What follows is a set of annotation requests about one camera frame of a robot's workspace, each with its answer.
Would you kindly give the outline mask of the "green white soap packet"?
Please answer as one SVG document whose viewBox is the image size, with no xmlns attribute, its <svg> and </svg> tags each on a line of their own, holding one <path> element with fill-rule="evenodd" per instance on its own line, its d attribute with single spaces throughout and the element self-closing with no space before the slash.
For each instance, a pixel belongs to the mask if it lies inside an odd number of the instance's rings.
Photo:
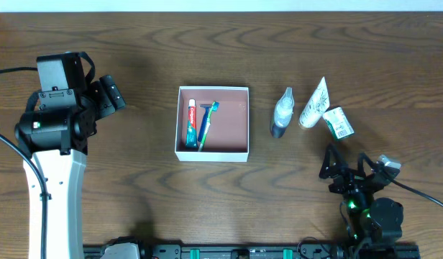
<svg viewBox="0 0 443 259">
<path fill-rule="evenodd" d="M 355 133 L 340 106 L 326 111 L 322 118 L 326 122 L 333 138 L 337 141 L 348 138 Z"/>
</svg>

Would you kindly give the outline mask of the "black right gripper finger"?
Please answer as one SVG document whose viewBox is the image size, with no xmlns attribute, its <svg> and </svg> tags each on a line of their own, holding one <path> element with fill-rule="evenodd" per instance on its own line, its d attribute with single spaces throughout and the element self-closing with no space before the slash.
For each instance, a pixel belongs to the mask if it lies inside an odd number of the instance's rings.
<svg viewBox="0 0 443 259">
<path fill-rule="evenodd" d="M 364 164 L 367 164 L 371 171 L 374 171 L 376 169 L 376 165 L 374 164 L 374 162 L 371 161 L 371 159 L 365 153 L 360 153 L 357 157 L 357 175 L 362 178 L 367 177 L 364 169 Z"/>
<path fill-rule="evenodd" d="M 320 179 L 336 178 L 342 176 L 348 169 L 348 164 L 341 153 L 333 144 L 328 144 L 324 154 L 324 160 L 319 171 Z"/>
</svg>

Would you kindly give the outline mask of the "clear foaming soap bottle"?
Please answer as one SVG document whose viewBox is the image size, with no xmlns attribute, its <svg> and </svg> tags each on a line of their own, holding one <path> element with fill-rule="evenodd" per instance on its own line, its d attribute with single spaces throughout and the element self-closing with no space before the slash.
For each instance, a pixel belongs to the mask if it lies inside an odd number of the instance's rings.
<svg viewBox="0 0 443 259">
<path fill-rule="evenodd" d="M 293 89 L 288 87 L 276 103 L 273 118 L 270 123 L 270 133 L 274 138 L 281 138 L 293 116 L 294 98 Z"/>
</svg>

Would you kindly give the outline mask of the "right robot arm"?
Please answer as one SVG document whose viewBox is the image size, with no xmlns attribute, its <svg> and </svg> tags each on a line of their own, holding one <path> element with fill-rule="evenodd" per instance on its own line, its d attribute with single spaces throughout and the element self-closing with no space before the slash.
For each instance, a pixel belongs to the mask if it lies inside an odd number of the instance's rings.
<svg viewBox="0 0 443 259">
<path fill-rule="evenodd" d="M 357 158 L 357 168 L 348 166 L 334 145 L 326 147 L 319 172 L 330 178 L 329 191 L 340 194 L 340 209 L 349 240 L 333 245 L 330 258 L 398 258 L 396 241 L 402 236 L 403 206 L 389 198 L 374 197 L 400 173 L 401 164 L 381 155 L 372 161 L 365 153 Z"/>
</svg>

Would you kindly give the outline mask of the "white leaf-print lotion tube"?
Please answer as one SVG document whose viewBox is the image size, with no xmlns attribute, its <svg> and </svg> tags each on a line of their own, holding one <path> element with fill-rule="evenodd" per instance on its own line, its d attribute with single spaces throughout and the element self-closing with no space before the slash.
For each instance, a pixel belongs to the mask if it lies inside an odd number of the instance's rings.
<svg viewBox="0 0 443 259">
<path fill-rule="evenodd" d="M 326 85 L 326 79 L 323 77 L 298 118 L 299 126 L 304 129 L 314 127 L 329 106 L 329 92 Z"/>
</svg>

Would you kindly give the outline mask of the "blue disposable razor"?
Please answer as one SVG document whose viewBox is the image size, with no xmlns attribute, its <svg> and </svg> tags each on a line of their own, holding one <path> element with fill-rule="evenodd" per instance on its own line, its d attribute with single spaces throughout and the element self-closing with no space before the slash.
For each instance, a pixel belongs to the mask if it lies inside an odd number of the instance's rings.
<svg viewBox="0 0 443 259">
<path fill-rule="evenodd" d="M 211 110 L 211 105 L 210 104 L 201 104 L 200 105 L 201 108 L 205 108 L 205 112 L 203 115 L 203 119 L 201 121 L 201 128 L 198 134 L 198 141 L 202 141 L 203 135 L 204 135 L 204 131 L 206 128 L 206 121 L 207 121 L 207 117 L 209 115 L 209 111 Z"/>
</svg>

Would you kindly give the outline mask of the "red green toothpaste tube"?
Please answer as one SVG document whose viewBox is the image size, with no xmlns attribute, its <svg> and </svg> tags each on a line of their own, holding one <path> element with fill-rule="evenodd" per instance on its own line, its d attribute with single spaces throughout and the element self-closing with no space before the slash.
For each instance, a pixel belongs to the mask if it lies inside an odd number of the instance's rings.
<svg viewBox="0 0 443 259">
<path fill-rule="evenodd" d="M 190 99 L 188 102 L 188 121 L 186 133 L 186 147 L 197 148 L 197 126 L 196 126 L 196 100 Z"/>
</svg>

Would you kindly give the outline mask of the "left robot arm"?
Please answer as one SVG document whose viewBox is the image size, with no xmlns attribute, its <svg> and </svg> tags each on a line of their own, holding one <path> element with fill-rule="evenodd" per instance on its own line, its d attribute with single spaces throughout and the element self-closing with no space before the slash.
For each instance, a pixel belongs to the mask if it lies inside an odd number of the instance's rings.
<svg viewBox="0 0 443 259">
<path fill-rule="evenodd" d="M 84 258 L 82 185 L 96 123 L 123 109 L 110 75 L 36 91 L 16 124 L 29 190 L 29 258 Z"/>
</svg>

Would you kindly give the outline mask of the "green white toothbrush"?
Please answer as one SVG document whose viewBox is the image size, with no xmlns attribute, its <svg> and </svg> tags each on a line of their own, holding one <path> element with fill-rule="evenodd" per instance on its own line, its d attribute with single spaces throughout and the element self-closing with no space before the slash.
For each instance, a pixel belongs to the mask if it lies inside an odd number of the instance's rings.
<svg viewBox="0 0 443 259">
<path fill-rule="evenodd" d="M 206 136 L 208 135 L 209 128 L 210 128 L 210 125 L 211 125 L 211 114 L 213 112 L 216 112 L 218 108 L 219 108 L 219 102 L 213 101 L 211 103 L 211 110 L 209 111 L 209 115 L 207 117 L 206 128 L 205 128 L 205 131 L 204 131 L 204 135 L 203 135 L 202 141 L 199 142 L 199 147 L 198 147 L 198 151 L 199 152 L 201 152 L 203 150 L 204 145 L 205 145 Z"/>
</svg>

